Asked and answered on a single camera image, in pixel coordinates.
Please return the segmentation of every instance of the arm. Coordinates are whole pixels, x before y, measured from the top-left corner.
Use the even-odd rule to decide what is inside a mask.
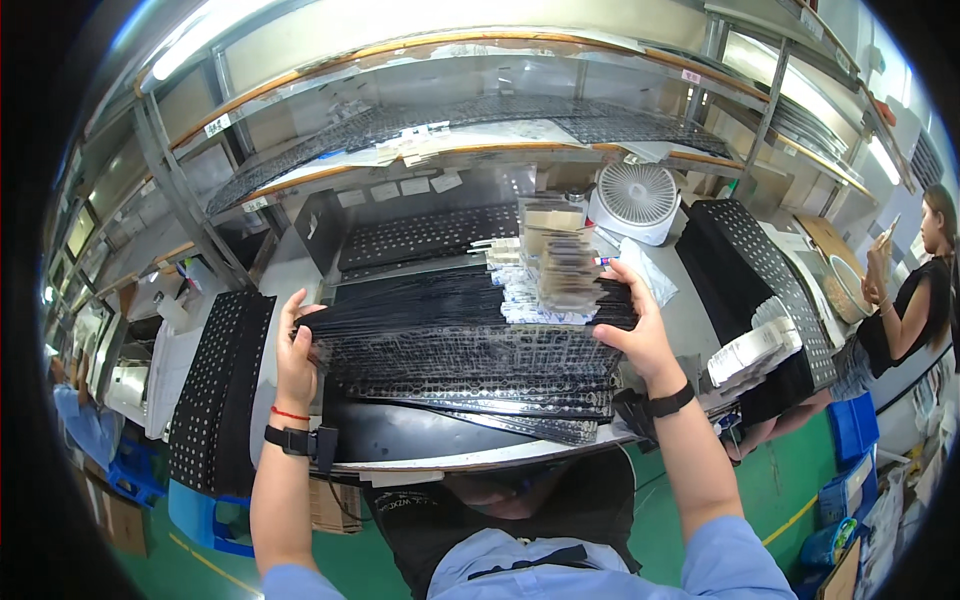
[[[920,337],[920,332],[924,330],[929,313],[930,281],[926,278],[921,280],[910,297],[902,319],[894,310],[890,299],[883,299],[880,303],[880,315],[883,320],[883,333],[887,336],[887,346],[890,347],[890,358],[899,360],[910,350]]]
[[[276,335],[277,410],[307,416],[310,401],[317,393],[317,370],[307,360],[310,330],[301,327],[296,340],[286,335],[294,321],[320,306],[300,307],[306,290],[294,294],[280,313]],[[270,425],[277,429],[306,429],[308,421],[271,413]],[[279,564],[299,564],[318,571],[311,552],[309,459],[285,454],[277,445],[264,443],[253,481],[250,525],[256,566],[261,575]]]
[[[611,261],[611,267],[604,276],[630,285],[640,320],[633,331],[598,325],[593,335],[626,353],[646,382],[650,398],[672,396],[686,384],[686,375],[667,342],[660,309],[632,269],[616,260]],[[654,419],[654,426],[680,511],[684,543],[719,516],[743,517],[730,459],[696,398],[676,414]]]
[[[870,287],[872,284],[876,290],[883,292],[883,297],[875,303],[880,307],[880,318],[883,321],[883,333],[887,336],[890,358],[900,360],[917,341],[926,326],[926,319],[930,313],[930,280],[927,277],[921,279],[901,319],[886,290],[885,281],[888,278],[886,274],[889,269],[890,258],[886,240],[878,238],[867,251],[865,286]]]
[[[86,406],[90,394],[86,389],[86,374],[90,370],[90,357],[84,352],[84,360],[80,366],[80,376],[77,379],[77,403]]]

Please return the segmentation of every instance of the blue plastic crate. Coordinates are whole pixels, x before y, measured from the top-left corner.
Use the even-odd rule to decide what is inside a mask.
[[[832,402],[827,407],[837,469],[846,470],[866,454],[880,439],[874,400],[867,392],[859,398]]]
[[[870,451],[864,454],[853,468],[837,475],[820,490],[818,499],[820,501],[821,527],[838,523],[848,516],[855,518],[857,523],[862,523],[870,509],[874,508],[877,487],[876,459],[873,450],[871,447]],[[855,482],[851,483],[851,479],[858,474],[863,474],[862,481],[858,485]],[[859,489],[862,494],[860,505],[851,511],[849,508],[850,500],[856,489]]]

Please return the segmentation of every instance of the hand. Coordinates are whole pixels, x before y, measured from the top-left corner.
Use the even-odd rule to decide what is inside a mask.
[[[890,280],[890,258],[893,255],[890,236],[886,231],[876,237],[867,250],[867,276],[873,281]]]
[[[860,293],[863,295],[863,299],[870,304],[880,304],[880,293],[876,288],[876,284],[869,280],[866,276],[860,278]]]
[[[309,304],[300,306],[306,298],[301,289],[290,297],[280,312],[280,328],[276,333],[276,401],[277,408],[289,408],[289,412],[305,415],[306,409],[317,394],[317,368],[310,362],[310,345],[313,336],[310,328],[301,325],[297,337],[290,339],[288,332],[294,321],[303,315],[317,312],[326,306]]]
[[[640,320],[633,331],[598,325],[593,329],[593,337],[627,355],[636,373],[646,382],[651,398],[672,396],[686,385],[686,375],[667,342],[657,301],[646,282],[633,269],[616,259],[610,261],[610,266],[612,271],[600,276],[630,286],[634,310]]]

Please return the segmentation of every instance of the fluorescent light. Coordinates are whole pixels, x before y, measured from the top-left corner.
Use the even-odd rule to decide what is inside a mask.
[[[883,167],[883,172],[890,178],[890,182],[894,185],[900,185],[900,173],[897,172],[894,161],[890,159],[890,155],[887,154],[886,149],[883,147],[883,144],[880,143],[880,140],[877,139],[876,135],[874,135],[874,139],[870,141],[870,154],[874,155],[876,161]]]
[[[903,77],[903,104],[904,108],[910,108],[910,87],[913,84],[913,71],[910,67],[906,68],[906,75]]]
[[[154,77],[160,81],[170,77],[177,67],[213,38],[273,2],[275,0],[210,0],[187,19],[187,22],[194,22],[193,27],[159,58],[154,65]]]

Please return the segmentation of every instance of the woman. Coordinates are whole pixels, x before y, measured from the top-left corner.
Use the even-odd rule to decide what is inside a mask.
[[[924,192],[920,235],[933,257],[914,270],[891,301],[886,280],[890,269],[889,239],[881,235],[867,251],[867,274],[861,280],[864,300],[878,306],[856,334],[837,352],[837,381],[778,418],[758,423],[740,444],[724,441],[731,460],[738,461],[758,445],[795,431],[837,400],[862,396],[887,369],[896,367],[926,345],[940,346],[949,333],[950,266],[957,233],[956,210],[946,188],[937,183]]]

